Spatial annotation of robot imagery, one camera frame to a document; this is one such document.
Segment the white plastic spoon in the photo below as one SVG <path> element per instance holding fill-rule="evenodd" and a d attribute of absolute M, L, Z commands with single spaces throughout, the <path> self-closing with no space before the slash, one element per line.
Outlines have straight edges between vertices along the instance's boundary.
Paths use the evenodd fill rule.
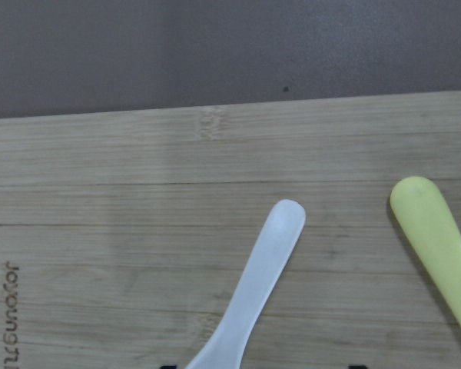
<path fill-rule="evenodd" d="M 270 210 L 218 326 L 187 368 L 239 368 L 251 333 L 303 231 L 306 211 L 283 199 Z"/>

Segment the bamboo cutting board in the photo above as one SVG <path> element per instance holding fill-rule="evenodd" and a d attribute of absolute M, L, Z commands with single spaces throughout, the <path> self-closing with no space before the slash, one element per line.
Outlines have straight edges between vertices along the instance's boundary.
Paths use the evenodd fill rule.
<path fill-rule="evenodd" d="M 461 91 L 0 119 L 0 368 L 185 366 L 276 202 L 307 213 L 245 368 L 461 368 L 393 216 L 461 230 Z"/>

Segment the yellow plastic knife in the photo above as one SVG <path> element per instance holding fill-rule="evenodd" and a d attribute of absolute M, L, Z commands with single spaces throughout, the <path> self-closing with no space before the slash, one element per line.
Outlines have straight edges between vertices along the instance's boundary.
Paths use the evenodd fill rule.
<path fill-rule="evenodd" d="M 394 185 L 390 207 L 461 327 L 461 232 L 443 193 L 428 178 L 411 176 Z"/>

